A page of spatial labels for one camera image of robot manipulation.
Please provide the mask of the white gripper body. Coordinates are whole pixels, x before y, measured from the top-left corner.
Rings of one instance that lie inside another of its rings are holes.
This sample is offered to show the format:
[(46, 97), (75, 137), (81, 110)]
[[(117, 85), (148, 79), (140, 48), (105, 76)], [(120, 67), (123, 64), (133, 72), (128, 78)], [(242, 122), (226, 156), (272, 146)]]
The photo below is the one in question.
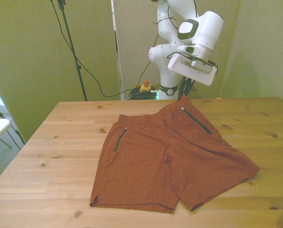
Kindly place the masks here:
[(208, 63), (205, 60), (189, 57), (182, 53), (175, 52), (170, 54), (168, 69), (194, 81), (210, 86), (217, 72), (217, 66), (214, 63)]

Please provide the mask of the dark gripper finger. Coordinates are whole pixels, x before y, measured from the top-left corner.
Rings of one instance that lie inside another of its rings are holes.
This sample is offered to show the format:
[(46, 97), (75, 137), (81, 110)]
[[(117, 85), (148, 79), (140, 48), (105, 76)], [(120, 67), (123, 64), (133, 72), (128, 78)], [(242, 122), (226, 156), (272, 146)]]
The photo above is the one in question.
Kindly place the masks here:
[(195, 83), (194, 80), (192, 80), (192, 79), (187, 79), (186, 87), (185, 87), (185, 90), (184, 90), (184, 94), (185, 94), (185, 95), (188, 95), (188, 93), (191, 91), (191, 89), (192, 89), (194, 83)]
[(183, 76), (181, 78), (181, 81), (179, 83), (179, 89), (178, 89), (178, 100), (181, 99), (182, 95), (184, 94), (184, 89), (186, 87), (187, 84), (187, 78), (185, 76)]

